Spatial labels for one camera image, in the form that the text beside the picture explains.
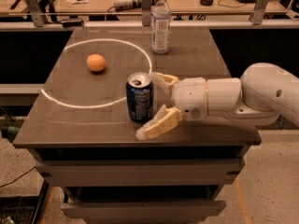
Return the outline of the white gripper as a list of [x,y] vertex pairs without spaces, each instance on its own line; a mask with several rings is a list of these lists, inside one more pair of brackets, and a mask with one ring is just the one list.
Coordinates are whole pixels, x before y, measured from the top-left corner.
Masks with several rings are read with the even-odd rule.
[[138,140],[149,140],[167,133],[183,120],[203,120],[207,117],[206,81],[201,77],[185,78],[152,72],[153,83],[163,92],[170,92],[171,102],[175,107],[162,105],[153,119],[136,131]]

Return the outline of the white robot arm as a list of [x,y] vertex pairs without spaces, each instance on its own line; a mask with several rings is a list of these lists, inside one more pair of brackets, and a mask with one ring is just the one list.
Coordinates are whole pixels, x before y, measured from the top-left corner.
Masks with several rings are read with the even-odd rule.
[[149,140],[175,129],[182,120],[222,117],[235,123],[269,125],[282,116],[299,125],[299,78],[271,63],[255,63],[240,78],[178,79],[150,75],[171,107],[162,105],[154,118],[136,131]]

